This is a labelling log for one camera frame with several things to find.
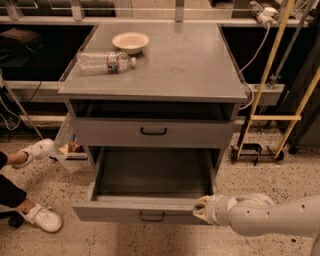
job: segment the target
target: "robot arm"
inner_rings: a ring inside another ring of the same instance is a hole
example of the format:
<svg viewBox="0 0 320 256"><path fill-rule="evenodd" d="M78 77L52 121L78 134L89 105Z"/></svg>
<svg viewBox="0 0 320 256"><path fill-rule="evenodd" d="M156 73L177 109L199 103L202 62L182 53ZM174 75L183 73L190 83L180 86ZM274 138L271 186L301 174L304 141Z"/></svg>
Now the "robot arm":
<svg viewBox="0 0 320 256"><path fill-rule="evenodd" d="M230 226L243 236L314 237L320 224L320 196L278 205L263 194L204 196L198 199L193 214L212 225Z"/></svg>

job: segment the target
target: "cabinet top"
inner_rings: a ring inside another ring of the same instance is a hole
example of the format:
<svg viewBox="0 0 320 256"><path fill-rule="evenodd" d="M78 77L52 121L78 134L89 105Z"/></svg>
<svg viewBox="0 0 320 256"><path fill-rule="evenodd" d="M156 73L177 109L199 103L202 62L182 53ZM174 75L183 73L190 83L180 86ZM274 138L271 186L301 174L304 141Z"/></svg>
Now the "cabinet top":
<svg viewBox="0 0 320 256"><path fill-rule="evenodd" d="M244 89L221 32L211 22L110 22L100 24L85 49L117 50L124 32L148 35L149 44L132 70L88 74L75 63L59 94L77 98L121 98L243 103Z"/></svg>

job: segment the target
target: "shoe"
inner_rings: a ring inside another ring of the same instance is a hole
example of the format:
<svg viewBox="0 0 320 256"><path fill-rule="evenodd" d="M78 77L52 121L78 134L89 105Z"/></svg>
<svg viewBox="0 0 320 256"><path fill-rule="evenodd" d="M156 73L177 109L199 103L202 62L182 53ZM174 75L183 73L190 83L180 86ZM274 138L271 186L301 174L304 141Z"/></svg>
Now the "shoe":
<svg viewBox="0 0 320 256"><path fill-rule="evenodd" d="M60 216L53 211L36 204L29 213L25 214L21 210L16 211L28 222L37 224L44 231L53 233L57 232L62 227Z"/></svg>
<svg viewBox="0 0 320 256"><path fill-rule="evenodd" d="M32 163L33 161L37 161L48 156L49 153L53 150L53 144L54 143L51 139L44 139L34 145L30 145L20 150L28 154L28 159L23 164L12 165L12 167L14 169L20 169Z"/></svg>

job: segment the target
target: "power cord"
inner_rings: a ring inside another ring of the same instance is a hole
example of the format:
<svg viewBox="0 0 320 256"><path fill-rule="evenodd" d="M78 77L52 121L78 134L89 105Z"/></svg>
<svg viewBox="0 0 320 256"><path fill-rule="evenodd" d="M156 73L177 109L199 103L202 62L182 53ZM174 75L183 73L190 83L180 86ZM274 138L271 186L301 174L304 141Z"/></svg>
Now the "power cord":
<svg viewBox="0 0 320 256"><path fill-rule="evenodd" d="M20 117L19 117L18 115L16 115L15 113L13 113L12 111L10 111L10 110L7 108L7 106L4 104L1 96L0 96L0 102L1 102L1 104L3 105L3 107L5 108L5 110L6 110L7 112L9 112L11 115L15 116L15 117L18 119L18 123L16 124L16 126L14 126L13 128L10 128L10 127L9 127L8 120L0 113L0 116L3 118L3 120L4 120L5 124L6 124L7 129L8 129L9 131L13 131L13 130L15 130L16 128L18 128L21 119L20 119Z"/></svg>
<svg viewBox="0 0 320 256"><path fill-rule="evenodd" d="M265 41L266 41L266 39L267 39L267 37L268 37L268 35L269 35L269 31L270 31L270 23L267 23L267 31L266 31L266 33L265 33L265 35L264 35L264 38L263 38L263 40L262 40L259 48L257 49L257 51L256 51L256 53L254 54L254 56L252 57L252 59L251 59L242 69L240 69L240 71L237 73L238 75L239 75L240 73L242 73L242 71L245 70L245 69L255 60L255 58L258 56L260 50L262 49L262 46L264 45L264 43L265 43ZM245 106L240 107L239 110L246 109L247 107L251 106L251 104L252 104L253 101L254 101L254 91L253 91L252 86L251 86L250 84L248 84L248 83L244 83L244 84L245 84L245 85L249 88L249 90L250 90L251 100L250 100L250 102L247 103Z"/></svg>
<svg viewBox="0 0 320 256"><path fill-rule="evenodd" d="M27 50L29 50L30 52L32 52L36 58L37 58L37 61L39 63L39 69L40 69L40 78L39 78L39 85L37 86L37 88L35 89L35 91L33 92L32 96L30 97L29 100L27 100L27 102L31 102L31 100L33 99L33 97L36 95L37 91L39 90L41 84L42 84L42 70L41 70L41 61L40 61L40 58L39 58L39 55L37 54L37 52L35 52L33 49L31 49L29 46L25 45L25 48Z"/></svg>

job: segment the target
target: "drawer handle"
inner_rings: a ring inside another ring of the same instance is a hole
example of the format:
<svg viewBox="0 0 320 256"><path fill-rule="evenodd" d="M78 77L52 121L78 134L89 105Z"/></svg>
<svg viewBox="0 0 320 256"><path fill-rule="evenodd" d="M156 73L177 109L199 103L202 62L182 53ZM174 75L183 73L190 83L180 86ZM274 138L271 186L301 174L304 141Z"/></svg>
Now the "drawer handle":
<svg viewBox="0 0 320 256"><path fill-rule="evenodd" d="M165 219L165 217L166 217L166 214L163 212L160 217L161 217L161 218L159 218L159 219L155 219L155 218L148 219L148 218L144 218L144 217L142 216L142 212L139 213L139 219L140 219L141 221L144 221L144 222L162 222L162 221L164 221L164 219Z"/></svg>
<svg viewBox="0 0 320 256"><path fill-rule="evenodd" d="M163 135L165 135L167 133L167 128L164 128L163 131L161 131L161 132L146 132L146 130L143 127L141 127L140 128L140 132L143 135L163 136Z"/></svg>

